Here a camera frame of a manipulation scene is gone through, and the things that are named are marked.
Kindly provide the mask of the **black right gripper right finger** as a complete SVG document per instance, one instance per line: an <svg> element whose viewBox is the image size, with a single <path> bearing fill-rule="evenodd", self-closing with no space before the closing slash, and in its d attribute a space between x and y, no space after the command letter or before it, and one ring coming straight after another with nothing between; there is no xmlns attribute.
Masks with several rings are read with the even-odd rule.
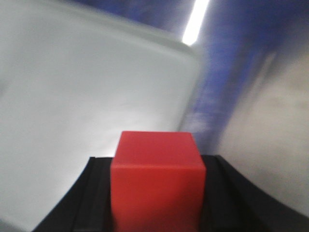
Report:
<svg viewBox="0 0 309 232"><path fill-rule="evenodd" d="M262 191L219 155L207 168L201 232L307 232L309 218Z"/></svg>

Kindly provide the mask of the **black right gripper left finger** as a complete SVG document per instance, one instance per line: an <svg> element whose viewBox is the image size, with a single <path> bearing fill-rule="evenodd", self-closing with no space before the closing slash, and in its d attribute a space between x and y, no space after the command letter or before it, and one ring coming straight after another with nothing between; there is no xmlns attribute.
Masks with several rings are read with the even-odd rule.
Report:
<svg viewBox="0 0 309 232"><path fill-rule="evenodd" d="M70 190L35 232L111 232L112 158L90 157Z"/></svg>

